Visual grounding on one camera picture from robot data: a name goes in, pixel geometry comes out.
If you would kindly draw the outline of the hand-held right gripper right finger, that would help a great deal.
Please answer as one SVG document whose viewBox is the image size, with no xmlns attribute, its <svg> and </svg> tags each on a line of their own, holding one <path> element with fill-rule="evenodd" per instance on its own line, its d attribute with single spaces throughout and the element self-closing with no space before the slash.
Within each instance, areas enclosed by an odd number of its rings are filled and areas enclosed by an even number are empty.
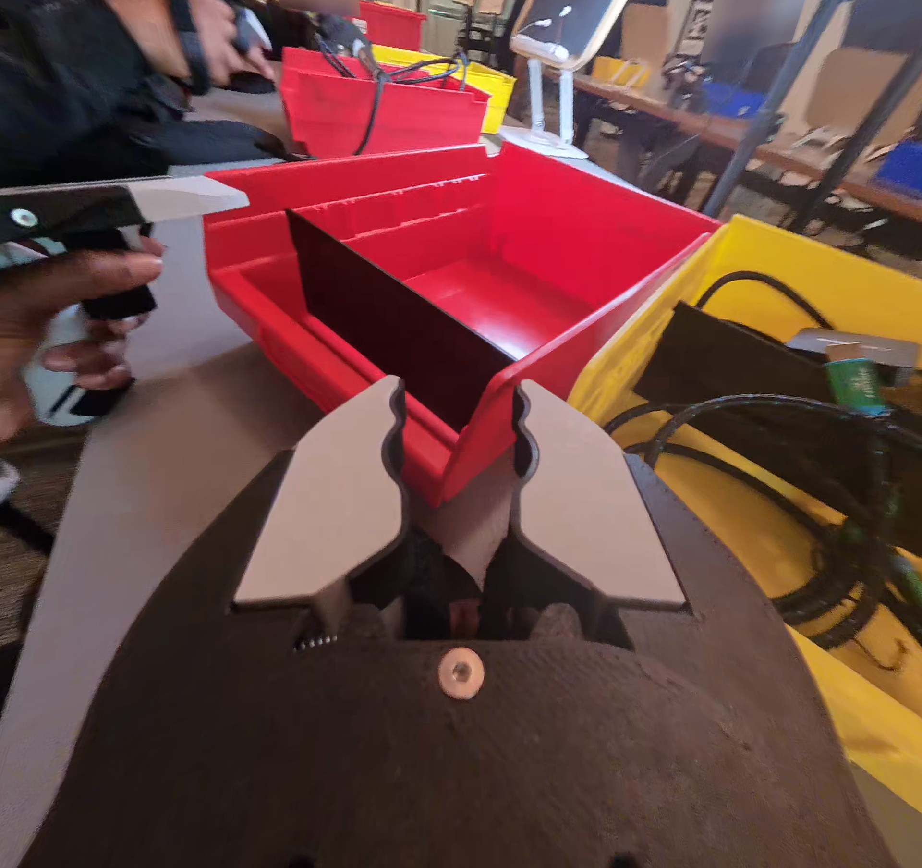
<svg viewBox="0 0 922 868">
<path fill-rule="evenodd" d="M 533 380 L 513 396 L 510 534 L 524 586 L 579 609 L 680 609 L 686 595 L 622 449 Z"/>
</svg>

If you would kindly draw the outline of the white panel stand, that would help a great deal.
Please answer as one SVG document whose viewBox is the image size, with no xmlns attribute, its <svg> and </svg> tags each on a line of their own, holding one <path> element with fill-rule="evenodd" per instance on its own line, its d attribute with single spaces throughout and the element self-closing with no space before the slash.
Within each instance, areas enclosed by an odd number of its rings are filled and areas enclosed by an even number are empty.
<svg viewBox="0 0 922 868">
<path fill-rule="evenodd" d="M 517 34 L 511 39 L 513 53 L 526 58 L 530 124 L 528 127 L 502 126 L 499 135 L 505 143 L 533 150 L 558 159 L 587 159 L 574 144 L 573 71 L 566 67 L 570 53 L 561 44 Z M 544 117 L 543 78 L 545 69 L 558 76 L 558 121 L 556 133 L 548 131 Z"/>
</svg>

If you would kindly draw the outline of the tan wooden chair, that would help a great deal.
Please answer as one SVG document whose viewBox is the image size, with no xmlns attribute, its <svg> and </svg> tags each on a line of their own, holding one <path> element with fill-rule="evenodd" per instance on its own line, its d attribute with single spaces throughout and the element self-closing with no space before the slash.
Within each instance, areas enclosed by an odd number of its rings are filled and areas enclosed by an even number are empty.
<svg viewBox="0 0 922 868">
<path fill-rule="evenodd" d="M 800 144 L 831 150 L 870 114 L 907 55 L 839 47 L 824 59 L 806 105 Z"/>
</svg>

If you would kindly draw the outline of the blue plastic bin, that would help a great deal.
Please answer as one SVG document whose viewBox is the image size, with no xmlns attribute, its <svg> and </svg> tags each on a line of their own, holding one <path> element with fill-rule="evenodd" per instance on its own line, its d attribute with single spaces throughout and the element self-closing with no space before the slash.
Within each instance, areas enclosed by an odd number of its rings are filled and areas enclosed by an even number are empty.
<svg viewBox="0 0 922 868">
<path fill-rule="evenodd" d="M 767 93 L 710 81 L 704 84 L 705 114 L 729 120 L 749 120 L 761 110 Z"/>
<path fill-rule="evenodd" d="M 921 197 L 921 141 L 905 140 L 895 145 L 873 181 L 893 192 Z"/>
</svg>

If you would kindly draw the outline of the person's left hand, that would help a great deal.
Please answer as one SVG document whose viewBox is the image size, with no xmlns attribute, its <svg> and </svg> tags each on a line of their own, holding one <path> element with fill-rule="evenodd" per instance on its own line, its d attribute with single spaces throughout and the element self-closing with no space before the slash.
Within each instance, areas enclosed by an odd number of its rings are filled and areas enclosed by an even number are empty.
<svg viewBox="0 0 922 868">
<path fill-rule="evenodd" d="M 1 441 L 33 418 L 22 372 L 39 351 L 52 319 L 64 309 L 154 282 L 163 270 L 165 246 L 141 238 L 127 252 L 77 250 L 2 271 Z M 84 390 L 118 390 L 132 378 L 126 361 L 128 335 L 144 318 L 89 321 L 88 337 L 48 349 L 42 357 L 52 372 L 73 373 Z"/>
</svg>

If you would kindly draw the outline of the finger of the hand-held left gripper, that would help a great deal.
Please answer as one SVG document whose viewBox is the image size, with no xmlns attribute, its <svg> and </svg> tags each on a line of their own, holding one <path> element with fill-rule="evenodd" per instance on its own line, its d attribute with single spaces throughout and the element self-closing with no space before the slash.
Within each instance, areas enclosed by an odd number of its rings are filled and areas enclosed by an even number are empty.
<svg viewBox="0 0 922 868">
<path fill-rule="evenodd" d="M 130 193 L 142 222 L 202 217 L 247 208 L 248 195 L 205 176 L 131 180 Z"/>
</svg>

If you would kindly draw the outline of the small yellow plastic bin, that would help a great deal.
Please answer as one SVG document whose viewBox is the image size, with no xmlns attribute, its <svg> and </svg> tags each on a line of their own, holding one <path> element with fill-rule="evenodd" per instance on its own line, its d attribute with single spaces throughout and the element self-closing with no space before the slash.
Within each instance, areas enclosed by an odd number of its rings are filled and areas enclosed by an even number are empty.
<svg viewBox="0 0 922 868">
<path fill-rule="evenodd" d="M 651 67 L 642 59 L 597 55 L 589 76 L 603 84 L 640 90 L 651 76 Z"/>
</svg>

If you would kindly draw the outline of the long wooden table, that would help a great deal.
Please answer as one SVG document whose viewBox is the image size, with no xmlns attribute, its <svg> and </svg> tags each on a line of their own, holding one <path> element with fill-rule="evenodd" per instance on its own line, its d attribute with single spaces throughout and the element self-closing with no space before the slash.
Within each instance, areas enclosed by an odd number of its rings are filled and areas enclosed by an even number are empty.
<svg viewBox="0 0 922 868">
<path fill-rule="evenodd" d="M 598 81 L 588 76 L 575 75 L 573 83 L 577 93 L 674 124 L 682 134 L 700 135 L 704 144 L 736 150 L 748 128 L 745 122 L 673 109 L 638 90 Z M 752 157 L 761 163 L 783 171 L 796 172 L 808 177 L 812 182 L 818 182 L 826 171 L 819 155 L 807 148 L 794 147 L 793 144 L 791 135 L 780 133 L 768 143 L 757 147 Z M 921 221 L 920 199 L 875 183 L 867 166 L 855 165 L 838 182 L 835 190 L 842 190 L 858 200 L 888 209 L 908 219 Z"/>
</svg>

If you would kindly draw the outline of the grey usb hub with cable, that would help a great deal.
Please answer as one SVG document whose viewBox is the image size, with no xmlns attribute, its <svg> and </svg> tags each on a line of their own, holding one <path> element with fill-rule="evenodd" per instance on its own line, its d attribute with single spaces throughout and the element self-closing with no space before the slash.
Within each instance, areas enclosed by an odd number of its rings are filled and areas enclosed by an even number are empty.
<svg viewBox="0 0 922 868">
<path fill-rule="evenodd" d="M 831 360 L 854 362 L 862 358 L 879 369 L 881 382 L 885 388 L 901 389 L 920 386 L 920 369 L 916 365 L 920 355 L 919 344 L 836 330 L 824 315 L 799 293 L 767 274 L 738 270 L 723 275 L 700 295 L 693 307 L 698 310 L 705 309 L 720 290 L 733 283 L 741 282 L 753 282 L 773 290 L 793 305 L 798 312 L 809 318 L 813 325 L 798 331 L 785 342 L 780 342 L 765 332 L 749 328 L 739 322 L 732 322 L 734 326 L 753 332 L 767 342 L 783 345 L 816 363 L 819 363 L 821 359 L 827 362 Z"/>
</svg>

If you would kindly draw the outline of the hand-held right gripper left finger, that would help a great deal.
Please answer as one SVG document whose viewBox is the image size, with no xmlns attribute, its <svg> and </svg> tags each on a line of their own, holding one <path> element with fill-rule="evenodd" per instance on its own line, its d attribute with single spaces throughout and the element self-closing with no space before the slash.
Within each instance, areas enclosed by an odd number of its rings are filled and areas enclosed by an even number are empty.
<svg viewBox="0 0 922 868">
<path fill-rule="evenodd" d="M 388 605 L 405 587 L 405 383 L 386 376 L 291 451 L 236 605 Z"/>
</svg>

